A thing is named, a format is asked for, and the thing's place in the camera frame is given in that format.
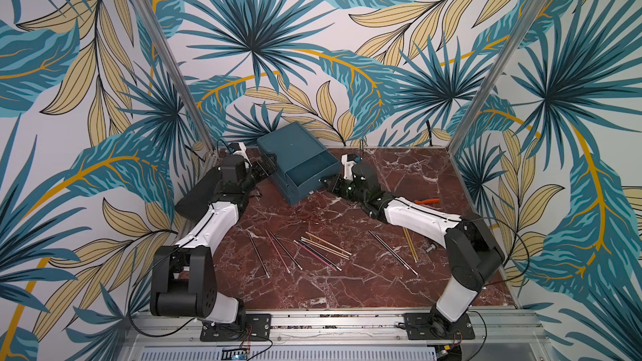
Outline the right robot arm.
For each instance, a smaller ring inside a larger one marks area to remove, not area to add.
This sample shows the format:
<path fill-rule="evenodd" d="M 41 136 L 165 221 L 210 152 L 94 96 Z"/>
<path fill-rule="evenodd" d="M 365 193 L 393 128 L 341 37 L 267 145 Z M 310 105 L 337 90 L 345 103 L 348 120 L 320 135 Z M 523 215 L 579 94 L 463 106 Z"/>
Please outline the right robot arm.
<path fill-rule="evenodd" d="M 462 321 L 506 256 L 486 222 L 416 204 L 381 187 L 375 170 L 354 154 L 343 155 L 342 172 L 321 179 L 328 192 L 360 204 L 380 222 L 404 227 L 446 249 L 451 278 L 431 307 L 431 324 L 446 330 Z"/>

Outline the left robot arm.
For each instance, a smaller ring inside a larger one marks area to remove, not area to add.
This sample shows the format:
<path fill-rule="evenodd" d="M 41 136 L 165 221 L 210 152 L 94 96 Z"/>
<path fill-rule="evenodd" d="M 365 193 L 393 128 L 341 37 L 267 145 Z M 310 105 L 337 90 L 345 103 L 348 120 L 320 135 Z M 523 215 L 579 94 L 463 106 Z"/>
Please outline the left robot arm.
<path fill-rule="evenodd" d="M 153 258 L 150 312 L 157 317 L 194 318 L 240 324 L 242 301 L 218 291 L 213 256 L 228 231 L 242 218 L 252 191 L 277 171 L 277 156 L 250 161 L 243 143 L 230 145 L 222 158 L 176 205 L 195 226 Z"/>

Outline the teal top drawer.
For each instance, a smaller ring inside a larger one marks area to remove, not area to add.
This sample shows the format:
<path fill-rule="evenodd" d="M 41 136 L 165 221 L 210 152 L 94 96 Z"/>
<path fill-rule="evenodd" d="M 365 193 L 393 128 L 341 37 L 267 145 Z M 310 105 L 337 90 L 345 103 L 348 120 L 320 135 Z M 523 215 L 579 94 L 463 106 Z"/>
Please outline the teal top drawer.
<path fill-rule="evenodd" d="M 324 187 L 324 178 L 339 174 L 340 161 L 329 151 L 315 155 L 285 172 L 287 200 L 295 205 Z"/>

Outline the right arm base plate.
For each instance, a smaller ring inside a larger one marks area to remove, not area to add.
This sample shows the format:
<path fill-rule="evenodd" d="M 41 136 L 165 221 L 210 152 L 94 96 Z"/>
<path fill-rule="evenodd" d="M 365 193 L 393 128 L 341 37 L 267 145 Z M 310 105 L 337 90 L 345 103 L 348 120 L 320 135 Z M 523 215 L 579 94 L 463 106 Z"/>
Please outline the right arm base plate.
<path fill-rule="evenodd" d="M 407 313 L 403 314 L 400 327 L 406 331 L 409 340 L 454 340 L 458 342 L 476 337 L 467 314 L 463 314 L 456 322 L 450 322 L 436 314 Z"/>

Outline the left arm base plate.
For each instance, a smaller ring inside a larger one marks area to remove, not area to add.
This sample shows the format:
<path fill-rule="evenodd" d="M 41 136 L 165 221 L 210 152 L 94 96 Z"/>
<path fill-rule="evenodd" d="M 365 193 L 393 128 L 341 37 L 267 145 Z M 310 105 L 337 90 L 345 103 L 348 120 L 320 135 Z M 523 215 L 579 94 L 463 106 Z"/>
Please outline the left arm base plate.
<path fill-rule="evenodd" d="M 204 343 L 267 341 L 272 327 L 271 314 L 245 314 L 232 324 L 203 322 L 200 341 Z"/>

